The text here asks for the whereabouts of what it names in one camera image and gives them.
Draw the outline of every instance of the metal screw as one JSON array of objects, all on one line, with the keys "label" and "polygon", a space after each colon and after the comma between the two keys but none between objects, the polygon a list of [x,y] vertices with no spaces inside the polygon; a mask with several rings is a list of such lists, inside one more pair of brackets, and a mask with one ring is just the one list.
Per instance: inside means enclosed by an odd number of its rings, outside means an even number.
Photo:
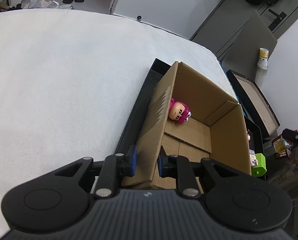
[{"label": "metal screw", "polygon": [[188,196],[188,197],[194,197],[196,195],[199,194],[199,191],[195,188],[186,188],[184,191],[183,191],[183,194]]},{"label": "metal screw", "polygon": [[108,197],[110,196],[112,191],[108,188],[100,188],[96,190],[96,195],[99,197]]}]

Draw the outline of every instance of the white tablecloth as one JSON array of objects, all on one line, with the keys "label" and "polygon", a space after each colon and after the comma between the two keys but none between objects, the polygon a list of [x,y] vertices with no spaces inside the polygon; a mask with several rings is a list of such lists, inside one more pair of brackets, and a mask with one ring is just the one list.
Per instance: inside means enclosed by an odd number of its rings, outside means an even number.
[{"label": "white tablecloth", "polygon": [[183,61],[234,96],[209,50],[149,25],[78,10],[0,13],[0,202],[83,156],[112,154],[155,58]]}]

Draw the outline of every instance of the pink toy figure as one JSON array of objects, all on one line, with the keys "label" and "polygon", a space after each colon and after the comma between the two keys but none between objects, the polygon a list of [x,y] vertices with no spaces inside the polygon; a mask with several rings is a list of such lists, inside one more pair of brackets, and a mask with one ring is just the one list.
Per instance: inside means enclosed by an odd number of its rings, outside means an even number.
[{"label": "pink toy figure", "polygon": [[176,102],[173,98],[171,98],[169,109],[170,119],[178,123],[184,123],[189,120],[190,116],[191,112],[189,111],[189,107],[187,107],[184,103]]}]

